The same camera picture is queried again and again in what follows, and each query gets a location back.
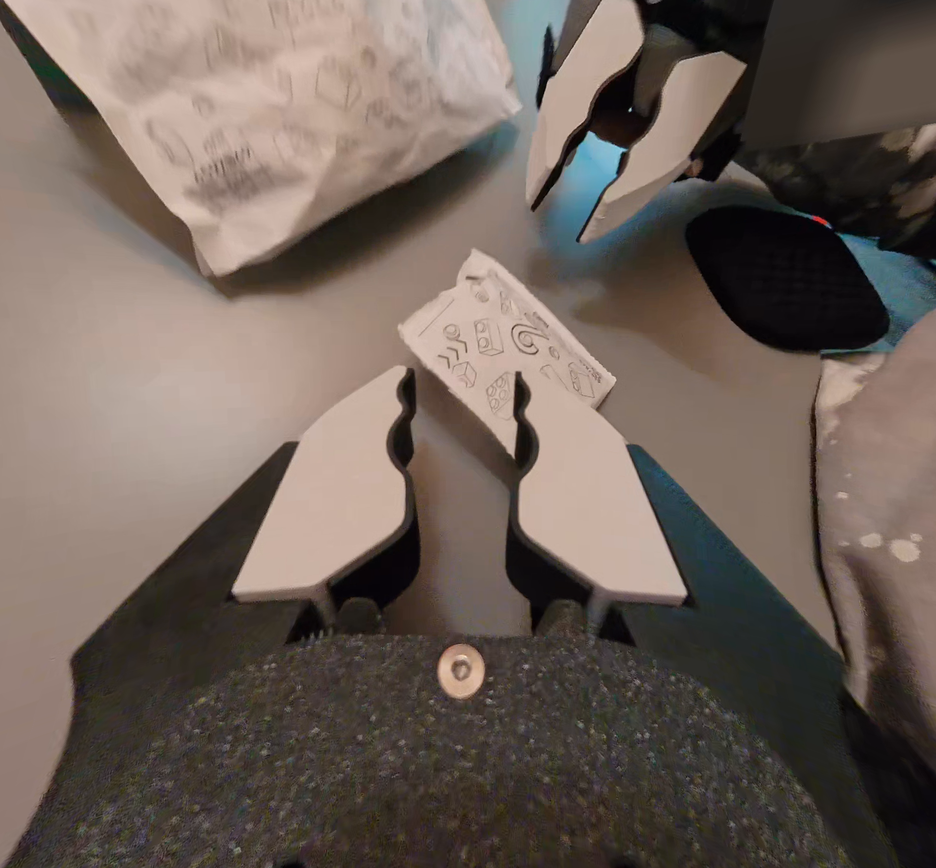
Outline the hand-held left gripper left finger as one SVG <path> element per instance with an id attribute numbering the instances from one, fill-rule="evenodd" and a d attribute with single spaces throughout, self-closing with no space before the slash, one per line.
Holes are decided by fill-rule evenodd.
<path id="1" fill-rule="evenodd" d="M 408 465 L 415 371 L 394 366 L 301 435 L 231 589 L 240 604 L 392 604 L 415 581 L 420 538 Z"/>

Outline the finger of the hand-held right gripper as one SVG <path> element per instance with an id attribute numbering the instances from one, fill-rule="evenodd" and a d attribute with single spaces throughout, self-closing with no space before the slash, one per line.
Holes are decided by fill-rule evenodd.
<path id="1" fill-rule="evenodd" d="M 726 53 L 677 62 L 663 82 L 656 114 L 626 151 L 624 166 L 603 191 L 578 242 L 590 244 L 614 231 L 682 175 L 746 65 Z"/>
<path id="2" fill-rule="evenodd" d="M 603 90 L 634 63 L 644 42 L 635 0 L 600 0 L 565 60 L 546 81 L 532 133 L 525 198 L 535 210 L 591 124 Z"/>

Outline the grey splattered hoodie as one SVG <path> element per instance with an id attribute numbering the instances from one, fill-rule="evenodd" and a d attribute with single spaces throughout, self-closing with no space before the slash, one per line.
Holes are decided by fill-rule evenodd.
<path id="1" fill-rule="evenodd" d="M 833 356 L 813 407 L 819 556 L 847 684 L 934 728 L 935 313 Z"/>

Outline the person's right forearm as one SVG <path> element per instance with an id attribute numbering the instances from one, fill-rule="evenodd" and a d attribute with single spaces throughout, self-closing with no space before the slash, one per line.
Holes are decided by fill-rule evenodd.
<path id="1" fill-rule="evenodd" d="M 877 240 L 881 251 L 935 258 L 935 125 L 751 151 L 736 162 L 774 198 Z"/>

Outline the small white printed paper bag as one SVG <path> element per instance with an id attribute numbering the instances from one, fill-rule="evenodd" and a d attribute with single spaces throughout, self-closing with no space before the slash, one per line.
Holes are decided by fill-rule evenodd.
<path id="1" fill-rule="evenodd" d="M 616 384 L 608 371 L 491 256 L 472 250 L 456 283 L 398 327 L 404 345 L 513 455 L 515 377 L 543 378 L 599 408 Z"/>

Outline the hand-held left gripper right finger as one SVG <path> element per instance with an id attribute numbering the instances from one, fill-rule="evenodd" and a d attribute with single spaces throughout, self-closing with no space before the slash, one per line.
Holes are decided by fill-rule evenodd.
<path id="1" fill-rule="evenodd" d="M 506 569 L 533 614 L 558 601 L 602 626 L 611 607 L 679 608 L 688 586 L 624 436 L 548 381 L 515 378 Z"/>

